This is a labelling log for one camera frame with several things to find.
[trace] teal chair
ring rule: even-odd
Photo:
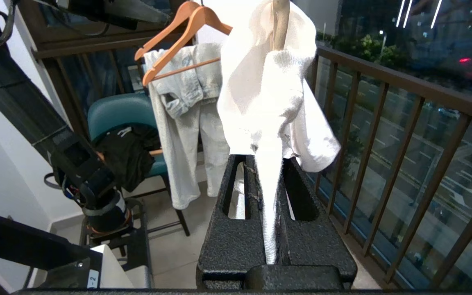
[[[93,103],[88,111],[87,122],[89,124],[88,133],[90,140],[94,140],[110,129],[131,123],[145,124],[157,128],[150,98],[143,93],[128,93],[106,97]],[[165,159],[162,154],[156,155],[154,158],[155,163],[145,177],[160,176],[161,179],[163,179],[165,188],[131,197],[140,198],[164,191],[167,191],[170,197],[169,176]],[[185,235],[189,236],[189,228],[187,227],[182,211],[176,210],[176,214],[178,215],[178,222],[171,222],[148,231],[152,233],[156,230],[181,224]]]

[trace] white towel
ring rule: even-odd
[[[271,4],[262,0],[234,25],[221,49],[218,99],[230,153],[255,155],[268,264],[277,259],[276,193],[282,157],[297,155],[302,169],[318,172],[340,149],[303,78],[316,52],[314,24],[291,3],[285,49],[272,52]]]

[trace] chair seat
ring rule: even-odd
[[[165,163],[163,154],[155,155],[154,161],[150,172],[145,175],[146,178],[167,173],[167,163]]]

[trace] handrail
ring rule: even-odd
[[[424,81],[321,44],[318,44],[317,47],[317,54],[331,62],[337,62],[339,65],[359,71],[363,75],[369,75],[391,86],[410,91],[419,97],[437,102],[446,108],[459,110],[472,117],[472,95]]]

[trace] metal railing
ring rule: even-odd
[[[423,196],[419,200],[418,207],[414,212],[411,222],[408,225],[408,228],[405,232],[403,239],[399,248],[397,248],[397,253],[395,259],[389,262],[389,267],[384,274],[384,281],[389,283],[393,281],[393,277],[404,258],[408,248],[411,244],[412,239],[414,238],[420,222],[425,216],[429,204],[433,200],[436,190],[438,189],[444,174],[446,173],[449,163],[453,159],[457,148],[460,146],[461,140],[468,129],[472,121],[472,96],[460,93],[451,89],[426,82],[424,80],[418,79],[411,75],[401,73],[386,67],[374,64],[338,52],[336,50],[324,47],[322,45],[318,46],[316,62],[313,66],[313,72],[311,75],[311,87],[313,92],[315,91],[317,84],[317,72],[319,59],[325,58],[330,62],[329,71],[328,71],[328,82],[327,82],[327,93],[324,105],[324,112],[329,118],[331,115],[331,108],[333,107],[333,99],[335,96],[335,85],[338,72],[338,66],[347,67],[349,70],[352,70],[352,83],[350,85],[350,91],[347,97],[347,105],[345,114],[343,116],[343,122],[341,125],[341,136],[339,138],[342,149],[335,161],[335,174],[333,179],[329,179],[332,183],[332,189],[330,192],[324,192],[327,195],[328,200],[324,200],[324,203],[327,202],[327,212],[329,215],[339,215],[336,210],[333,211],[335,207],[336,194],[339,190],[340,178],[342,176],[342,170],[344,166],[344,159],[346,154],[346,146],[348,144],[349,132],[352,124],[352,117],[354,112],[354,106],[356,104],[356,97],[358,96],[358,86],[361,81],[361,75],[368,75],[381,81],[381,85],[378,91],[378,102],[373,109],[373,119],[370,123],[370,128],[367,137],[367,143],[365,144],[365,149],[361,155],[359,162],[358,173],[356,175],[356,181],[354,183],[354,189],[352,195],[350,196],[350,208],[346,214],[345,221],[343,222],[343,233],[350,233],[352,226],[352,219],[354,212],[356,210],[356,205],[358,204],[360,191],[362,187],[362,182],[365,177],[365,171],[369,161],[369,157],[372,153],[373,143],[375,141],[375,135],[382,117],[384,110],[384,103],[386,102],[386,97],[390,86],[395,86],[403,90],[415,93],[418,97],[414,100],[412,109],[409,113],[404,131],[403,138],[398,142],[399,147],[397,148],[397,153],[395,160],[393,161],[390,168],[390,176],[386,179],[384,189],[381,193],[380,201],[375,209],[375,214],[372,219],[372,227],[368,235],[366,235],[365,243],[362,246],[361,255],[369,256],[371,247],[373,246],[373,241],[375,234],[379,231],[380,221],[382,220],[382,215],[386,211],[386,206],[388,204],[389,197],[395,182],[397,180],[398,174],[402,162],[405,158],[406,151],[408,151],[409,142],[412,139],[414,129],[416,127],[418,118],[420,116],[422,106],[424,106],[424,101],[430,100],[434,103],[441,104],[449,109],[459,110],[460,116],[457,120],[456,126],[452,133],[452,136],[449,138],[443,152],[441,153],[440,158],[438,159],[438,164],[434,168],[429,184],[425,187]],[[316,179],[316,192],[317,194],[322,191],[320,188],[320,181],[322,180],[322,173],[319,173]],[[472,217],[470,217],[469,222],[465,228],[461,231],[458,239],[454,243],[451,250],[448,252],[447,256],[441,263],[438,270],[434,273],[433,278],[429,282],[429,288],[434,289],[440,287],[440,283],[446,278],[448,272],[455,265],[457,259],[461,256],[462,252],[466,246],[472,240]]]

